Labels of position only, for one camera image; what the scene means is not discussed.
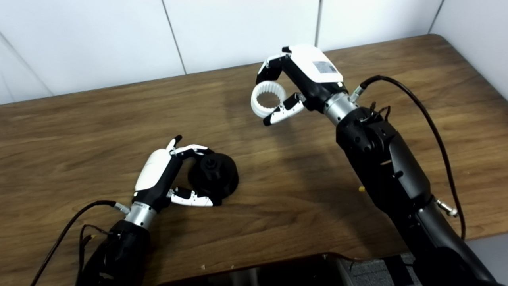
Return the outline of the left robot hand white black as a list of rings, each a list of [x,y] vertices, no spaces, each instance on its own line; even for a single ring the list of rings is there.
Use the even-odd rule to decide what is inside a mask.
[[[214,152],[203,146],[191,144],[176,148],[181,135],[173,138],[166,148],[155,150],[148,158],[135,184],[133,203],[143,203],[160,213],[170,203],[183,206],[221,206],[222,199],[213,198],[197,189],[173,187],[173,183],[187,158],[196,160]]]

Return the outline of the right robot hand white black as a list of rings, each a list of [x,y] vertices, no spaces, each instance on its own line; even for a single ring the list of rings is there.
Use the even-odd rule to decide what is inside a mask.
[[[256,76],[256,87],[274,84],[284,72],[299,91],[281,103],[263,119],[265,126],[283,121],[304,108],[326,114],[341,95],[347,94],[344,79],[328,57],[312,45],[283,47],[281,54],[267,58]]]

